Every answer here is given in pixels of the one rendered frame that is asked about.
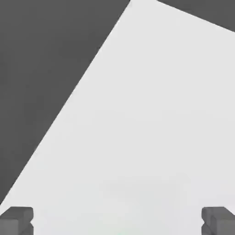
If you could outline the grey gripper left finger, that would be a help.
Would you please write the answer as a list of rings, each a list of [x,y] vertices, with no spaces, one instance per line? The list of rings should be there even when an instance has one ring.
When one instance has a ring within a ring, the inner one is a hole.
[[[0,215],[0,235],[34,235],[32,207],[10,207]]]

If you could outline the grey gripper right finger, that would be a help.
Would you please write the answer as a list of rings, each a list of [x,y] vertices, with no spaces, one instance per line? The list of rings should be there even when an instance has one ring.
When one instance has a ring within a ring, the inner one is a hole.
[[[235,215],[225,207],[203,207],[201,235],[235,235]]]

